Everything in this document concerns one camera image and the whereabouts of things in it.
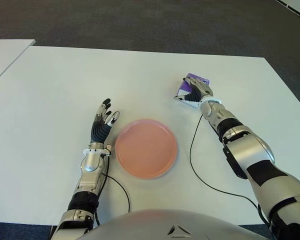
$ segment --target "robot chest logo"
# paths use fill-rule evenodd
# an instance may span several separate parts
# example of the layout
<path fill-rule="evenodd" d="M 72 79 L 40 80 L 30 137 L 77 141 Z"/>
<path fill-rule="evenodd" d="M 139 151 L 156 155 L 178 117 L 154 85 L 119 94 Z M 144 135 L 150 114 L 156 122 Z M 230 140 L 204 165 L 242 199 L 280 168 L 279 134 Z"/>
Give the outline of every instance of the robot chest logo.
<path fill-rule="evenodd" d="M 168 232 L 172 239 L 188 239 L 192 238 L 192 234 L 180 225 L 173 225 Z"/>

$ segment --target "robot finger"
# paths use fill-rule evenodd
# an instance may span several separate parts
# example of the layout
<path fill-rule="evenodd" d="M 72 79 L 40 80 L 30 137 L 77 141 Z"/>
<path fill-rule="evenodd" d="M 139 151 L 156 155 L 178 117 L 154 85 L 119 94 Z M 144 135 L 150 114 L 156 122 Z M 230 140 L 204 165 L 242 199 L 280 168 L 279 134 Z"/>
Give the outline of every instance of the robot finger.
<path fill-rule="evenodd" d="M 111 107 L 111 103 L 108 103 L 107 105 L 105 105 L 103 111 L 102 111 L 102 114 L 101 114 L 101 117 L 102 117 L 102 120 L 103 122 L 105 122 L 105 118 L 107 118 L 108 116 L 106 115 L 106 112 L 107 110 Z"/>
<path fill-rule="evenodd" d="M 186 77 L 183 79 L 192 88 L 188 101 L 199 102 L 204 96 L 213 96 L 213 92 L 209 87 L 209 82 L 196 79 L 194 77 Z"/>
<path fill-rule="evenodd" d="M 109 115 L 111 114 L 111 111 L 107 111 L 103 116 L 103 122 L 105 123 L 107 121 L 107 118 L 109 117 Z"/>
<path fill-rule="evenodd" d="M 114 114 L 112 114 L 112 116 L 110 117 L 110 119 L 106 122 L 106 124 L 109 126 L 109 127 L 112 127 L 113 124 L 118 120 L 120 116 L 120 112 L 116 111 Z"/>
<path fill-rule="evenodd" d="M 111 106 L 110 101 L 111 101 L 110 98 L 107 98 L 99 106 L 98 110 L 96 111 L 95 118 L 94 118 L 95 122 L 100 122 L 103 120 L 103 114 L 106 113 L 107 109 Z"/>
<path fill-rule="evenodd" d="M 179 100 L 179 101 L 200 102 L 200 100 L 201 100 L 200 90 L 195 85 L 192 85 L 191 88 L 192 88 L 192 91 L 189 94 L 175 96 L 173 99 Z"/>

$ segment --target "pink petri dish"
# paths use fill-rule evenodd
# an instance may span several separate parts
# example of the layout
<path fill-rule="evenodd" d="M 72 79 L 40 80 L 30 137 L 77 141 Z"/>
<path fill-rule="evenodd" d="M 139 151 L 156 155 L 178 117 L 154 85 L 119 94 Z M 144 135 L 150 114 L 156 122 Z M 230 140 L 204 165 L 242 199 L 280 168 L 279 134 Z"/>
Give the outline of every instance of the pink petri dish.
<path fill-rule="evenodd" d="M 177 153 L 174 134 L 153 119 L 131 122 L 115 142 L 115 154 L 122 167 L 141 179 L 153 179 L 166 173 L 174 164 Z"/>

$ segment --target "robot forearm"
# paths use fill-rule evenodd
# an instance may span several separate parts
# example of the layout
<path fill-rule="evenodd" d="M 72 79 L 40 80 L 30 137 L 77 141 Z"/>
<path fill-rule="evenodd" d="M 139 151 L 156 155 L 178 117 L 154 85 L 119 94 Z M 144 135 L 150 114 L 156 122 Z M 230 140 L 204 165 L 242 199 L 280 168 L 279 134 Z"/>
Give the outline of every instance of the robot forearm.
<path fill-rule="evenodd" d="M 235 174 L 248 179 L 278 239 L 300 234 L 300 181 L 278 169 L 270 147 L 244 126 L 221 101 L 203 96 L 200 109 L 223 143 L 223 152 Z"/>
<path fill-rule="evenodd" d="M 104 142 L 116 120 L 119 112 L 111 114 L 108 111 L 110 99 L 106 99 L 99 107 L 91 128 L 91 140 L 88 149 L 83 151 L 84 159 L 81 163 L 81 177 L 75 187 L 67 211 L 62 215 L 59 225 L 52 237 L 53 240 L 77 239 L 89 232 L 94 226 L 94 214 L 99 205 L 105 169 L 105 157 L 111 154 L 111 146 L 104 147 Z"/>

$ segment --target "silver arm segment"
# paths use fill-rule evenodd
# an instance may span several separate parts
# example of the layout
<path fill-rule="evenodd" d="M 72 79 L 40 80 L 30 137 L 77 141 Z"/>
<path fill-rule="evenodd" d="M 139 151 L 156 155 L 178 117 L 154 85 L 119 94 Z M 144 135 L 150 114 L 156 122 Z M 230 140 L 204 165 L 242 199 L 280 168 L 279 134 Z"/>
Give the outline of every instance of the silver arm segment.
<path fill-rule="evenodd" d="M 212 91 L 201 98 L 199 106 L 223 143 L 224 154 L 235 174 L 249 180 L 270 222 L 270 230 L 278 239 L 300 237 L 300 181 L 274 165 L 274 155 L 267 143 L 226 110 Z"/>
<path fill-rule="evenodd" d="M 109 159 L 111 154 L 111 146 L 104 147 L 104 141 L 120 116 L 116 111 L 107 121 L 107 117 L 111 114 L 111 111 L 107 112 L 110 105 L 108 98 L 97 110 L 92 124 L 90 144 L 83 150 L 81 177 L 68 209 L 62 215 L 51 238 L 53 240 L 74 240 L 93 229 L 94 214 L 99 206 L 99 197 L 105 181 L 103 177 L 105 157 Z"/>

